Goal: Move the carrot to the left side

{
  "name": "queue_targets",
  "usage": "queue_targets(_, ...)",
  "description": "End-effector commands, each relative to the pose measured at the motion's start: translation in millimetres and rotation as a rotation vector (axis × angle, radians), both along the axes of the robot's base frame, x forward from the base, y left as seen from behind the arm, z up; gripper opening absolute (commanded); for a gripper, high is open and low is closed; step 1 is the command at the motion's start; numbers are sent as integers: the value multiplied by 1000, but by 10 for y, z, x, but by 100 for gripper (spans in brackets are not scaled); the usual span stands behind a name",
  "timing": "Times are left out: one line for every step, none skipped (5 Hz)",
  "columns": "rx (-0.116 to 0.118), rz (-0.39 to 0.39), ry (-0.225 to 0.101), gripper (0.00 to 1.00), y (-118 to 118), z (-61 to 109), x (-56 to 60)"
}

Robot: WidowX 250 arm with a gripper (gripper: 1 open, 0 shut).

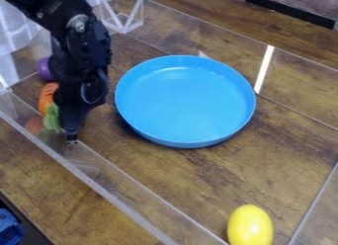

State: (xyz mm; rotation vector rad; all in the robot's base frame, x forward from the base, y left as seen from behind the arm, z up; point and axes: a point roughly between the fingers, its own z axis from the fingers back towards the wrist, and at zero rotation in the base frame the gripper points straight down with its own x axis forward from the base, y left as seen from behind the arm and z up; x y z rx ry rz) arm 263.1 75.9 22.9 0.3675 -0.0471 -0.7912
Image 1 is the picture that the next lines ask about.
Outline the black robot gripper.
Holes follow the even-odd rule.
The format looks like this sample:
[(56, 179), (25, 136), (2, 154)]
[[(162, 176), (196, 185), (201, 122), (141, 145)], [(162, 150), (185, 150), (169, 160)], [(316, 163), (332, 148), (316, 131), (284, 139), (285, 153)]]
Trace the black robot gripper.
[(78, 14), (65, 25), (65, 36), (52, 41), (50, 72), (58, 83), (56, 102), (65, 144), (77, 142), (85, 117), (108, 93), (110, 37), (93, 16)]

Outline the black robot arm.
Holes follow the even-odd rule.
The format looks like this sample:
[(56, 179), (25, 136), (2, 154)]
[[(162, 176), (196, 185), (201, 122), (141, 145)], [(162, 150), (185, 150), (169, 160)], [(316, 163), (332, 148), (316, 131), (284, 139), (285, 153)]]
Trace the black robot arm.
[(39, 70), (56, 83), (45, 126), (56, 124), (76, 143), (88, 113), (105, 103), (110, 37), (86, 0), (5, 0), (50, 32), (52, 56)]

